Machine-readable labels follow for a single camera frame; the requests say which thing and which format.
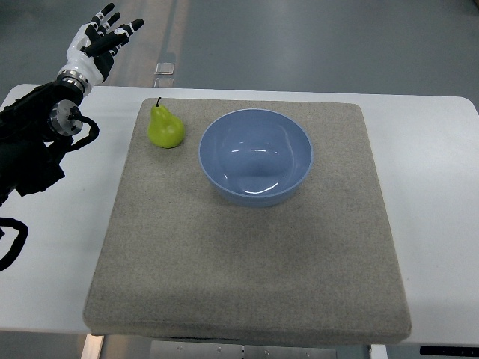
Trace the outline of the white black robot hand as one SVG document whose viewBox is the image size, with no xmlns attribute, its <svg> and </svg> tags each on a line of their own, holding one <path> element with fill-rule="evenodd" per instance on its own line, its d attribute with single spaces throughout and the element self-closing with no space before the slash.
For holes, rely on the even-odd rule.
<svg viewBox="0 0 479 359">
<path fill-rule="evenodd" d="M 115 26 L 120 13 L 107 4 L 82 25 L 67 49 L 67 63 L 58 73 L 60 81 L 71 82 L 87 96 L 92 87 L 103 83 L 115 62 L 115 56 L 143 25 L 143 19 Z"/>
</svg>

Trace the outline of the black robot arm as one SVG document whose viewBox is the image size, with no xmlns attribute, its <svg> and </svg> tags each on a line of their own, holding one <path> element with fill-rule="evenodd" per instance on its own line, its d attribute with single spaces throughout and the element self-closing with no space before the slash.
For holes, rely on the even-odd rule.
<svg viewBox="0 0 479 359">
<path fill-rule="evenodd" d="M 73 140 L 49 124 L 52 109 L 69 100 L 80 105 L 83 93 L 73 85 L 37 86 L 1 111 L 1 202 L 47 190 L 64 177 L 60 162 Z"/>
</svg>

